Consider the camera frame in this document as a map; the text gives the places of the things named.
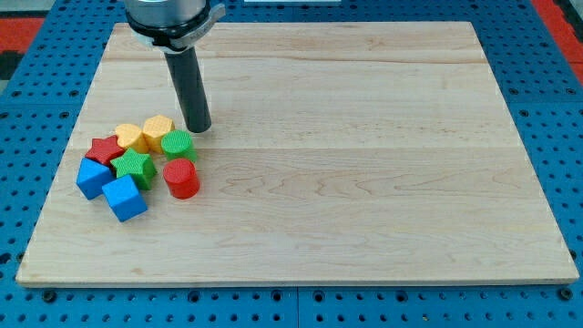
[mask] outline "green star block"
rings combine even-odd
[[[186,131],[173,130],[162,138],[162,150],[168,161],[173,159],[189,159],[197,161],[197,151],[192,144],[192,137]]]
[[[112,159],[111,164],[116,169],[118,179],[130,175],[139,189],[152,189],[150,182],[158,172],[149,154],[140,154],[134,149],[128,149],[123,156]]]

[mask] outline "blue cube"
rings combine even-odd
[[[88,200],[101,195],[101,187],[113,181],[115,177],[111,170],[91,159],[81,159],[81,166],[77,173],[77,186]]]
[[[138,187],[130,175],[115,179],[103,186],[103,194],[120,222],[148,210],[146,202],[139,194]]]

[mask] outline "wooden cutting board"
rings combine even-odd
[[[24,286],[485,285],[578,277],[469,23],[218,24],[200,193],[119,223],[75,185],[91,138],[184,124],[117,25],[22,260]],[[159,171],[165,160],[154,156]]]

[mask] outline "blue pegboard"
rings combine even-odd
[[[528,1],[244,6],[228,22],[471,21],[583,269],[583,90]],[[116,22],[116,0],[57,0],[0,97],[0,326],[581,326],[583,285],[28,290],[20,257]]]

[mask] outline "yellow block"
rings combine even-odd
[[[144,139],[142,129],[134,124],[120,124],[116,127],[118,145],[123,149],[133,148],[138,153],[148,153],[148,143]]]
[[[142,132],[150,150],[163,154],[162,138],[172,130],[174,130],[174,121],[171,118],[156,115],[153,118],[146,119]]]

